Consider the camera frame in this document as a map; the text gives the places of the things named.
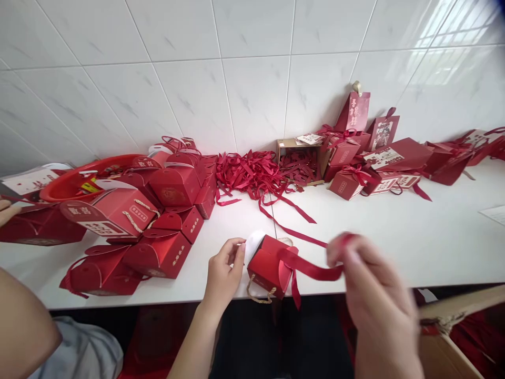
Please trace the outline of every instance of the white tile wall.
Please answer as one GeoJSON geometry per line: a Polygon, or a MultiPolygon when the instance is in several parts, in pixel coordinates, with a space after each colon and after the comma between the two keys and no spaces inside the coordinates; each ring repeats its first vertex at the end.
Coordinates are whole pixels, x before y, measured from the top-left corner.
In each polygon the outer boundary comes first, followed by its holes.
{"type": "Polygon", "coordinates": [[[0,172],[162,135],[268,149],[334,123],[357,79],[398,138],[503,126],[504,24],[497,0],[3,0],[0,172]]]}

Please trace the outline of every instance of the red bowl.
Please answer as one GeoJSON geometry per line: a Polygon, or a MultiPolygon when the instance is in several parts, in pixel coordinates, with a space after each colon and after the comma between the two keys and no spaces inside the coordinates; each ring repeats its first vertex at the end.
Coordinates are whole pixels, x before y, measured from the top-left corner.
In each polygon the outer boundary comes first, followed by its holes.
{"type": "Polygon", "coordinates": [[[60,203],[66,200],[89,201],[103,191],[76,196],[76,193],[79,191],[80,185],[83,182],[83,177],[79,174],[79,172],[91,170],[101,172],[112,165],[131,167],[133,159],[138,156],[142,156],[142,154],[118,155],[78,167],[60,176],[56,180],[53,180],[47,186],[42,188],[41,199],[47,201],[48,203],[60,203]]]}

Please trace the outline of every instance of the pile of ribbons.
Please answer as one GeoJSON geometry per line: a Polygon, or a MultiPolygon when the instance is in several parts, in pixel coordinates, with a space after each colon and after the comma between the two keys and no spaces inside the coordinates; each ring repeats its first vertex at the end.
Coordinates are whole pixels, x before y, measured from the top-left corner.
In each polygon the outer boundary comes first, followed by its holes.
{"type": "MultiPolygon", "coordinates": [[[[288,200],[283,196],[285,193],[288,194],[295,192],[296,189],[290,187],[292,183],[286,181],[286,176],[289,177],[289,174],[281,173],[279,166],[274,162],[274,158],[275,153],[272,151],[254,153],[249,151],[244,156],[240,156],[237,153],[225,155],[220,154],[217,162],[216,174],[218,179],[216,203],[220,206],[225,206],[240,201],[240,199],[221,201],[221,190],[225,195],[230,197],[232,197],[231,191],[233,190],[247,192],[251,199],[258,201],[259,210],[279,225],[279,227],[281,227],[286,233],[301,240],[326,247],[327,244],[323,241],[316,240],[315,238],[280,225],[262,206],[264,205],[268,207],[277,203],[279,200],[282,200],[286,204],[295,208],[296,211],[309,223],[316,224],[316,221],[314,221],[314,219],[305,213],[299,206],[295,205],[291,200],[288,200]],[[268,194],[276,199],[265,201],[265,196],[268,194]]],[[[302,163],[300,161],[297,162],[300,165],[300,171],[305,172],[304,169],[301,168],[302,163]]]]}

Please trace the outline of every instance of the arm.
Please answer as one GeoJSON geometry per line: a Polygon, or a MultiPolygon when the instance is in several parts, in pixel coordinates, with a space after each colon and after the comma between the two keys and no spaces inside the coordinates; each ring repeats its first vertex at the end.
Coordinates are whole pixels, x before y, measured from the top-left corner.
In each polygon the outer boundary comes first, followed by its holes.
{"type": "Polygon", "coordinates": [[[356,378],[422,379],[414,300],[392,266],[366,238],[328,244],[330,267],[344,264],[347,306],[358,329],[356,378]]]}
{"type": "MultiPolygon", "coordinates": [[[[19,213],[0,200],[0,227],[19,213]]],[[[0,377],[30,376],[61,342],[58,328],[40,300],[0,268],[0,377]]]]}
{"type": "Polygon", "coordinates": [[[245,246],[243,238],[233,238],[210,259],[204,299],[196,309],[168,379],[209,377],[217,326],[240,284],[245,246]]]}

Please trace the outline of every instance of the white tabletop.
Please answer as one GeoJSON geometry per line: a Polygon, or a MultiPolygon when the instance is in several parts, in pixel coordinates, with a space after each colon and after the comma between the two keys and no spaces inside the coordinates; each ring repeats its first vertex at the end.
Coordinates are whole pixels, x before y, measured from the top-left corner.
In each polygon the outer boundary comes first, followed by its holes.
{"type": "MultiPolygon", "coordinates": [[[[476,180],[461,175],[452,186],[421,180],[433,202],[412,190],[346,201],[326,184],[289,195],[317,224],[282,202],[274,214],[281,225],[324,242],[343,231],[369,237],[411,287],[505,282],[505,227],[478,213],[505,205],[505,162],[486,159],[467,172],[476,180]]],[[[278,238],[289,236],[276,229],[278,238]]],[[[324,248],[291,238],[301,257],[326,267],[324,248]]],[[[297,279],[302,295],[345,291],[343,277],[319,282],[298,273],[297,279]]]]}
{"type": "MultiPolygon", "coordinates": [[[[317,224],[307,223],[283,202],[276,203],[273,211],[285,227],[325,242],[342,231],[367,235],[412,287],[505,282],[505,228],[478,213],[505,205],[505,162],[487,159],[467,171],[476,181],[462,175],[448,187],[423,179],[421,188],[432,203],[414,192],[357,196],[348,202],[322,185],[287,195],[317,224]]],[[[152,278],[142,282],[132,296],[90,296],[85,300],[59,288],[68,267],[83,256],[84,250],[104,243],[91,232],[80,243],[55,247],[0,243],[0,266],[27,285],[51,310],[200,301],[205,292],[208,259],[225,240],[247,238],[255,230],[270,236],[288,236],[278,226],[274,228],[247,194],[234,195],[243,200],[215,206],[176,280],[152,278]]],[[[326,267],[322,247],[291,238],[300,256],[326,267]]],[[[248,282],[244,268],[236,298],[247,297],[248,282]]],[[[318,282],[301,273],[298,286],[306,295],[345,291],[343,278],[318,282]]],[[[266,294],[256,284],[251,292],[258,297],[266,294]]]]}

